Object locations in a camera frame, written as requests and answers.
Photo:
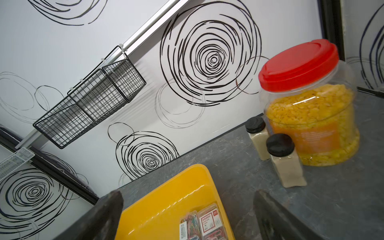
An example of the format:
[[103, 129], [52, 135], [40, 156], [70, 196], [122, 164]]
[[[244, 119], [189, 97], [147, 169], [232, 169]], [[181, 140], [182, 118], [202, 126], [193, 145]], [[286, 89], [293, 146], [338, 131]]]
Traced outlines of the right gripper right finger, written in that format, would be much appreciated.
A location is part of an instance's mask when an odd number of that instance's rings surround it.
[[254, 211], [263, 240], [321, 240], [316, 234], [269, 193], [258, 190]]

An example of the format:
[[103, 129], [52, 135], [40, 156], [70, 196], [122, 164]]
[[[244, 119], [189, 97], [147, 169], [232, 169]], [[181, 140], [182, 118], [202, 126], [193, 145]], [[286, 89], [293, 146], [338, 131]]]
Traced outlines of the yellow plastic storage tray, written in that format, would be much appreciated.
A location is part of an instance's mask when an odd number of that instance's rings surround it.
[[117, 240], [177, 240], [182, 217], [217, 204], [228, 238], [235, 238], [208, 168], [195, 164], [122, 212]]

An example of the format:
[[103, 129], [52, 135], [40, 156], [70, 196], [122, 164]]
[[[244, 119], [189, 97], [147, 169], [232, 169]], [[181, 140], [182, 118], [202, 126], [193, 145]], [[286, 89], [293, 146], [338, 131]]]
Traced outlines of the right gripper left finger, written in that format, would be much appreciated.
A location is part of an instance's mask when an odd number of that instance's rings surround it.
[[59, 234], [56, 240], [114, 240], [117, 234], [124, 199], [114, 190], [98, 202], [80, 219]]

